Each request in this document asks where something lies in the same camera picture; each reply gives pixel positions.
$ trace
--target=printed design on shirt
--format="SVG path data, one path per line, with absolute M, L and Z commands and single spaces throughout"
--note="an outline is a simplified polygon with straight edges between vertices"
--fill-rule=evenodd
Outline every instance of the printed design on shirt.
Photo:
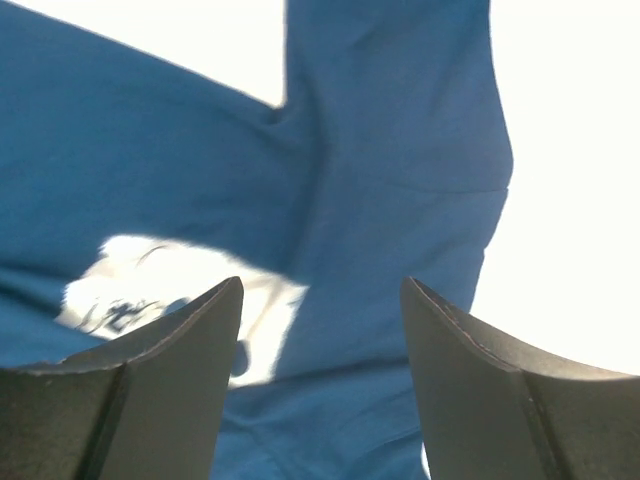
M 84 275 L 67 285 L 57 321 L 111 340 L 233 276 L 245 288 L 238 339 L 248 363 L 230 386 L 266 383 L 307 287 L 222 250 L 170 239 L 112 237 Z

